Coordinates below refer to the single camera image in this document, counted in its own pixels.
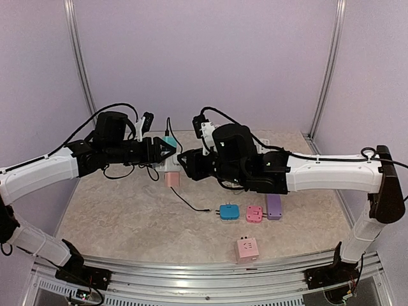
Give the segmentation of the teal usb charger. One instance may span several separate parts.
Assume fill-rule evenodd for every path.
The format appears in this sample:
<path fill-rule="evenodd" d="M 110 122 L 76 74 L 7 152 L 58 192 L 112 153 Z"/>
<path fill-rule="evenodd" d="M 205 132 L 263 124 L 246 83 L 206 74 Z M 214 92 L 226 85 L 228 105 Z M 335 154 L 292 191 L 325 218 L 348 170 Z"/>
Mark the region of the teal usb charger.
<path fill-rule="evenodd" d="M 171 145 L 171 146 L 177 148 L 177 141 L 176 141 L 176 139 L 174 139 L 174 137 L 172 137 L 172 136 L 164 136 L 164 137 L 163 137 L 163 140 L 164 140 L 168 145 Z"/>

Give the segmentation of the white cube socket adapter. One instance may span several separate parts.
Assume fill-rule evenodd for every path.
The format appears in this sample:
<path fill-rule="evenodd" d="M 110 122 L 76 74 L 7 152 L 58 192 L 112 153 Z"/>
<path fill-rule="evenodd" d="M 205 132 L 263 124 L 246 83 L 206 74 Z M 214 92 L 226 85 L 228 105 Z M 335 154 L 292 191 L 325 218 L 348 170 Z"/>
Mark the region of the white cube socket adapter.
<path fill-rule="evenodd" d="M 157 172 L 180 172 L 182 167 L 177 160 L 177 154 L 174 154 L 161 163 L 154 163 L 153 169 Z"/>

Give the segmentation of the pink charger plug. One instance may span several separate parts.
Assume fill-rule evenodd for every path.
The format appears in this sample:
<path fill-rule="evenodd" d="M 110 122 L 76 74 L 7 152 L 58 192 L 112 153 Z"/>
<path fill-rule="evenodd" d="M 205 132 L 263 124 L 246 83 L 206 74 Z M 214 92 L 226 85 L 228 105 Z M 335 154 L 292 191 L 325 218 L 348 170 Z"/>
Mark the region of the pink charger plug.
<path fill-rule="evenodd" d="M 168 171 L 164 174 L 166 187 L 179 187 L 180 186 L 180 172 Z"/>

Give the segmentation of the blue plug adapter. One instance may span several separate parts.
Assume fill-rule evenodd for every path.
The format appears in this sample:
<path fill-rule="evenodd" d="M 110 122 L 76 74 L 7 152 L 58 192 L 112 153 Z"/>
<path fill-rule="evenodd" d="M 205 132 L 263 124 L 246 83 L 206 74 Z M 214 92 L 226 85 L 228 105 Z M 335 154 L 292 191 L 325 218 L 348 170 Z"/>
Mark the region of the blue plug adapter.
<path fill-rule="evenodd" d="M 223 221 L 234 221 L 240 217 L 240 210 L 237 204 L 226 203 L 220 205 L 219 208 L 215 210 L 215 213 Z"/>

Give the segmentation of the pink socket adapter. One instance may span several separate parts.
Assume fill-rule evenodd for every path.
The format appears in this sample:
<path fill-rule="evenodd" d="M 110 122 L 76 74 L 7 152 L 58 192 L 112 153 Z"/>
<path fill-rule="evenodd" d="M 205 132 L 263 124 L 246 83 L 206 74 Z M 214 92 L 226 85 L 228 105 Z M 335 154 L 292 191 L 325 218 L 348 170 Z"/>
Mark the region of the pink socket adapter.
<path fill-rule="evenodd" d="M 247 207 L 245 219 L 249 223 L 258 224 L 263 220 L 263 207 L 260 205 L 250 205 Z"/>

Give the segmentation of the pink cube socket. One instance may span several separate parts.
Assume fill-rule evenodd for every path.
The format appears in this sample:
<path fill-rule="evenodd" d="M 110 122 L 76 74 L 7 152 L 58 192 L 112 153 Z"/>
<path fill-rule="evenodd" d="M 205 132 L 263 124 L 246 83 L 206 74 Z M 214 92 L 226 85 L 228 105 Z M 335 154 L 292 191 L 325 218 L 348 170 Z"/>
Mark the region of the pink cube socket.
<path fill-rule="evenodd" d="M 259 258 L 258 244 L 255 238 L 242 237 L 235 244 L 238 264 L 250 263 Z"/>

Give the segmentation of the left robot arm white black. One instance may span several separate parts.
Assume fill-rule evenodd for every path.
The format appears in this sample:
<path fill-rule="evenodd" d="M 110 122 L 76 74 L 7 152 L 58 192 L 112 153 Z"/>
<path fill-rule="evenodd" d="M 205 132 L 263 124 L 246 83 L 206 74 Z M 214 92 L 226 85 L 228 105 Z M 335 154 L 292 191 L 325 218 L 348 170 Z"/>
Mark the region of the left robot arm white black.
<path fill-rule="evenodd" d="M 21 219 L 12 205 L 37 190 L 106 171 L 112 164 L 149 168 L 176 154 L 176 148 L 164 139 L 145 136 L 154 120 L 152 113 L 131 121 L 112 107 L 105 106 L 87 119 L 95 120 L 96 125 L 85 139 L 74 140 L 70 135 L 48 154 L 1 168 L 1 245 L 47 260 L 77 284 L 89 278 L 89 269 L 77 248 Z"/>

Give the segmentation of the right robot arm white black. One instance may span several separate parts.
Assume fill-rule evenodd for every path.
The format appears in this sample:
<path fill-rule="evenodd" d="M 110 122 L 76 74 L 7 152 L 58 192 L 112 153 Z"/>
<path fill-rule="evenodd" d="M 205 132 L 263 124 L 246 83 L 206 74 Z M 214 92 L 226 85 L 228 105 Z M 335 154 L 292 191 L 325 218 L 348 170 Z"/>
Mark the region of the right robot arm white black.
<path fill-rule="evenodd" d="M 237 189 L 263 194 L 314 189 L 367 194 L 364 211 L 351 235 L 338 244 L 333 262 L 326 267 L 330 282 L 339 283 L 349 275 L 383 228 L 405 215 L 398 162 L 384 145 L 365 147 L 357 155 L 307 155 L 265 145 L 234 119 L 214 126 L 200 113 L 192 123 L 202 146 L 177 157 L 192 180 L 213 177 L 222 185 L 232 183 Z"/>

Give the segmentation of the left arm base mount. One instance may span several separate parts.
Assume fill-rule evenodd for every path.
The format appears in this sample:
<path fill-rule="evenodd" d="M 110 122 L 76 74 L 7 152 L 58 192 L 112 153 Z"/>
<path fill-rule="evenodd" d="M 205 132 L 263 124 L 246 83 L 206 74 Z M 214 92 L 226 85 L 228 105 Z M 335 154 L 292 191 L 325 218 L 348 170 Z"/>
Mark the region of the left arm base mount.
<path fill-rule="evenodd" d="M 62 242 L 68 247 L 71 257 L 65 265 L 58 268 L 55 278 L 81 286 L 107 290 L 112 272 L 85 265 L 84 258 L 77 248 L 65 239 L 62 239 Z"/>

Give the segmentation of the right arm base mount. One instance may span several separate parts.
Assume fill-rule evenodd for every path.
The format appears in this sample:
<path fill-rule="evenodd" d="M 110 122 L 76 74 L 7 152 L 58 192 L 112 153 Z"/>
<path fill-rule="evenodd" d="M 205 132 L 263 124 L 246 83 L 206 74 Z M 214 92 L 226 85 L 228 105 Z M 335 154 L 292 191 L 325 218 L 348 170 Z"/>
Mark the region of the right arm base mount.
<path fill-rule="evenodd" d="M 304 271 L 308 289 L 328 287 L 359 278 L 360 272 L 357 269 L 358 264 L 342 261 L 340 256 L 341 245 L 342 243 L 339 242 L 336 246 L 331 264 L 317 268 L 309 268 Z"/>

